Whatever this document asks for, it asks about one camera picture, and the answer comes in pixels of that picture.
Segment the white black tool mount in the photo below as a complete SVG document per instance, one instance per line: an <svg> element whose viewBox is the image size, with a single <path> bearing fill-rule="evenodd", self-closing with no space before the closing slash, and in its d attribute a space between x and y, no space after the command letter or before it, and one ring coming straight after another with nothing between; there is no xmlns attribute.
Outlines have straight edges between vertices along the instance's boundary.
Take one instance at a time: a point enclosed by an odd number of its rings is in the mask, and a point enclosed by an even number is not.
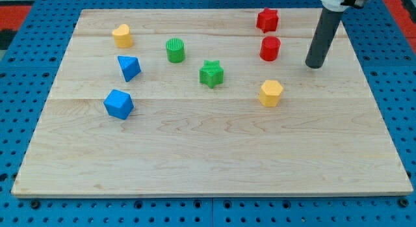
<svg viewBox="0 0 416 227"><path fill-rule="evenodd" d="M370 0L320 0L322 6L333 12L344 12L348 8L362 9Z"/></svg>

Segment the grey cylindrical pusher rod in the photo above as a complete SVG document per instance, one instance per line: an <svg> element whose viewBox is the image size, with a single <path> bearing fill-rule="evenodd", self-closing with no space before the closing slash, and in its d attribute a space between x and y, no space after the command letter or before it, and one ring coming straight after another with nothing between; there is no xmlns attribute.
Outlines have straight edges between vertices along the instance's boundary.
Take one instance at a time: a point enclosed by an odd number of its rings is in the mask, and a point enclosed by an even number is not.
<svg viewBox="0 0 416 227"><path fill-rule="evenodd" d="M334 12L323 8L314 37L309 47L305 64L312 68L321 68L341 22L343 12Z"/></svg>

